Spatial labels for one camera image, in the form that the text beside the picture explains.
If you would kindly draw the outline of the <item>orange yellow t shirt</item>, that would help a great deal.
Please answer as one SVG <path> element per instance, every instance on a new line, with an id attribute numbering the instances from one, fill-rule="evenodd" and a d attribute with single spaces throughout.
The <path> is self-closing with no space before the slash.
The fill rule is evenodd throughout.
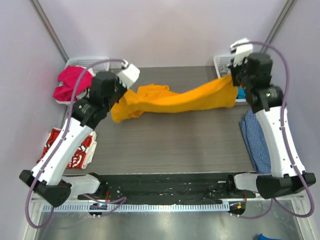
<path id="1" fill-rule="evenodd" d="M 115 123 L 138 118 L 143 113 L 175 114 L 189 111 L 204 111 L 232 108 L 238 95 L 231 75 L 209 81 L 192 90 L 176 93 L 168 85 L 149 84 L 129 89 L 111 108 Z"/>

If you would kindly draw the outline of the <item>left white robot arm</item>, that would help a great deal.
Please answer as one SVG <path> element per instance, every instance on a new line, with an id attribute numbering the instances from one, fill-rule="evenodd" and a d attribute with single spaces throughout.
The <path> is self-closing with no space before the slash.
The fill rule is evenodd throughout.
<path id="1" fill-rule="evenodd" d="M 32 170 L 23 170 L 19 178 L 53 207 L 84 194 L 102 199 L 107 184 L 101 176 L 91 172 L 64 177 L 63 173 L 78 147 L 138 78 L 139 74 L 125 70 L 118 74 L 98 72 L 92 79 L 89 96 L 73 104 L 71 119 L 66 121 L 44 158 Z"/>

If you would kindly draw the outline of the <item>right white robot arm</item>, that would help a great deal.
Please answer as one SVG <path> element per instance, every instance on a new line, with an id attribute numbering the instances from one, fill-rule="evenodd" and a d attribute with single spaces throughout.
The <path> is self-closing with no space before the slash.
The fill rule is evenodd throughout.
<path id="1" fill-rule="evenodd" d="M 273 61 L 266 53 L 236 54 L 230 68 L 234 86 L 243 87 L 245 99 L 259 125 L 270 156 L 270 174 L 239 173 L 226 184 L 226 193 L 233 198 L 244 190 L 259 193 L 265 199 L 297 194 L 316 183 L 314 173 L 308 173 L 300 161 L 290 133 L 287 133 L 291 154 L 288 154 L 282 130 L 289 130 L 287 111 L 281 110 L 284 93 L 271 84 Z"/>

